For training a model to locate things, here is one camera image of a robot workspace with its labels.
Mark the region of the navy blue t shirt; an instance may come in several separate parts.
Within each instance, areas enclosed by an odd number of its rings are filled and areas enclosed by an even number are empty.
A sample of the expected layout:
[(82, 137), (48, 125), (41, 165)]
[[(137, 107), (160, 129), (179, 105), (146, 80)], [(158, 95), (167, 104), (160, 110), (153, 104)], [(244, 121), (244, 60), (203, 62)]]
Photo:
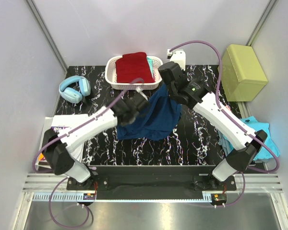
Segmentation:
[(147, 138), (158, 141), (171, 134), (180, 120), (181, 104), (170, 99), (165, 84), (149, 98), (149, 103), (132, 124), (117, 126), (119, 140)]

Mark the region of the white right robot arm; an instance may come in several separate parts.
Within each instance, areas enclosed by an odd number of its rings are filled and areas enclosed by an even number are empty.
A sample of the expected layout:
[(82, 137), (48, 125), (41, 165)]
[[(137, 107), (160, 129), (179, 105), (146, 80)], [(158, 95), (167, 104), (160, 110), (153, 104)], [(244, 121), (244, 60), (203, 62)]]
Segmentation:
[(200, 80), (188, 80), (179, 64), (170, 61), (158, 68), (169, 97), (186, 105), (206, 118), (232, 144), (233, 150), (212, 171), (209, 186), (219, 190), (226, 179), (235, 172), (244, 172), (267, 139), (263, 130), (255, 131), (244, 124), (223, 104), (216, 101), (216, 95)]

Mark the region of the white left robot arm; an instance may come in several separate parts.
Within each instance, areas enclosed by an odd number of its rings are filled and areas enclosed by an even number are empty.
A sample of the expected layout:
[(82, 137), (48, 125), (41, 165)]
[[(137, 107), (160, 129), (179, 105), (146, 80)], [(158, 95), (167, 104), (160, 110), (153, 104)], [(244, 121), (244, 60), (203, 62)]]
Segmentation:
[(92, 137), (116, 126), (132, 124), (136, 117), (149, 105), (147, 96), (138, 91), (131, 98), (115, 98), (109, 105), (102, 106), (83, 123), (44, 133), (41, 153), (55, 175), (66, 175), (77, 181), (84, 190), (94, 185), (93, 172), (72, 156), (72, 153)]

